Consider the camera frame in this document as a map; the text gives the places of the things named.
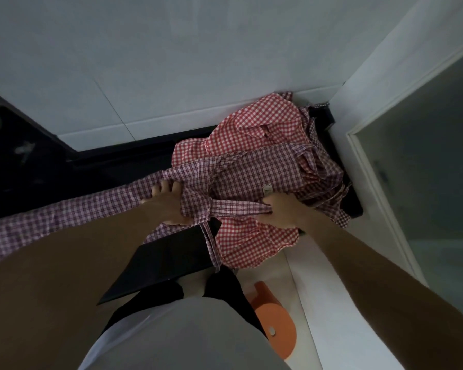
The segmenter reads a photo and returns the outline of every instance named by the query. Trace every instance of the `person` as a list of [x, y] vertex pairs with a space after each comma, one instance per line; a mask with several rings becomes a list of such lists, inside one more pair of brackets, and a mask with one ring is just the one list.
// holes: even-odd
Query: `person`
[[[132, 210], [52, 233], [1, 261], [0, 368], [49, 368], [144, 238], [160, 223], [192, 224], [181, 214], [181, 192], [178, 182], [162, 181]], [[273, 193], [264, 202], [272, 213], [257, 219], [315, 240], [405, 369], [463, 369], [457, 309], [294, 196]], [[172, 282], [140, 292], [113, 315], [80, 368], [288, 368], [237, 288], [223, 267], [206, 297], [182, 299]]]

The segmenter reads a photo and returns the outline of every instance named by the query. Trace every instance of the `checkered cloth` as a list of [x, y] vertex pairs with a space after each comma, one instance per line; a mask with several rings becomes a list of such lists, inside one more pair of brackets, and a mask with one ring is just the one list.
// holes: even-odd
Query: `checkered cloth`
[[[340, 210], [341, 199], [347, 192], [342, 183], [343, 171], [319, 142], [314, 119], [310, 119], [308, 109], [297, 108], [291, 102], [292, 95], [291, 92], [269, 94], [230, 114], [208, 138], [179, 142], [172, 155], [172, 165], [180, 166], [204, 157], [285, 142], [304, 145], [311, 152], [296, 159], [306, 182], [302, 190], [296, 193], [297, 198], [308, 200], [310, 205], [316, 206], [339, 226], [346, 227], [350, 217]], [[221, 190], [234, 190], [234, 184], [230, 184], [232, 182], [234, 179], [230, 177], [230, 181], [225, 182], [227, 186], [221, 187]], [[298, 240], [297, 229], [278, 229], [260, 224], [251, 217], [218, 219], [222, 225], [216, 236], [216, 249], [227, 266], [258, 266]]]
[[[305, 157], [312, 168], [315, 167], [311, 148], [291, 143], [201, 158], [125, 186], [1, 218], [0, 260], [52, 232], [134, 208], [143, 198], [150, 197], [152, 185], [167, 179], [184, 184], [182, 214], [193, 216], [194, 225], [201, 225], [211, 260], [219, 267], [222, 260], [207, 221], [210, 217], [234, 217], [247, 221], [249, 216], [270, 212], [271, 208], [261, 203], [263, 187], [268, 184], [274, 191], [301, 193], [307, 186], [305, 174], [297, 163], [301, 157]], [[161, 224], [145, 243], [185, 228]], [[253, 259], [267, 258], [279, 251], [283, 244], [259, 244], [254, 248]], [[249, 265], [249, 252], [250, 249], [239, 249], [234, 258], [236, 263], [231, 262], [230, 265]]]

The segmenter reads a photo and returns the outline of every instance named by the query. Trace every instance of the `white shirt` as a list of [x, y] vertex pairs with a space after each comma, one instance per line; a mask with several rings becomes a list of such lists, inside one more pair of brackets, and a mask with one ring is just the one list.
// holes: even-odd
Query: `white shirt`
[[186, 298], [136, 312], [106, 330], [84, 369], [289, 369], [227, 303]]

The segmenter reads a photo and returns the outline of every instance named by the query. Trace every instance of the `left hand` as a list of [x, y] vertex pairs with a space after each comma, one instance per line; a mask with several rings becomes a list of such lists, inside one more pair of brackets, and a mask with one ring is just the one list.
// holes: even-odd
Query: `left hand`
[[193, 224], [192, 217], [184, 217], [180, 212], [181, 183], [175, 181], [170, 187], [169, 181], [162, 180], [161, 186], [152, 186], [151, 194], [151, 198], [142, 200], [141, 209], [160, 214], [161, 221], [165, 224]]

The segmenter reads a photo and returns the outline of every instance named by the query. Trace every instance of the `purple plaid fabric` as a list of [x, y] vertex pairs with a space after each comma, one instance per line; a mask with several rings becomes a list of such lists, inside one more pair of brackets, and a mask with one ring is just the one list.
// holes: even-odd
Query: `purple plaid fabric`
[[[309, 145], [280, 144], [248, 152], [237, 152], [197, 161], [151, 174], [131, 184], [82, 196], [40, 209], [0, 219], [0, 260], [17, 249], [52, 232], [89, 221], [112, 216], [139, 205], [150, 197], [151, 186], [161, 180], [177, 180], [184, 184], [182, 213], [194, 217], [194, 224], [203, 227], [213, 263], [222, 263], [207, 221], [210, 217], [242, 217], [271, 211], [260, 201], [263, 187], [271, 184], [277, 192], [296, 192], [302, 199], [319, 198], [328, 206], [326, 214], [333, 220], [338, 210], [331, 208], [324, 195], [313, 190], [297, 163], [305, 158], [315, 168], [315, 158]], [[186, 226], [161, 224], [145, 242], [151, 242]]]

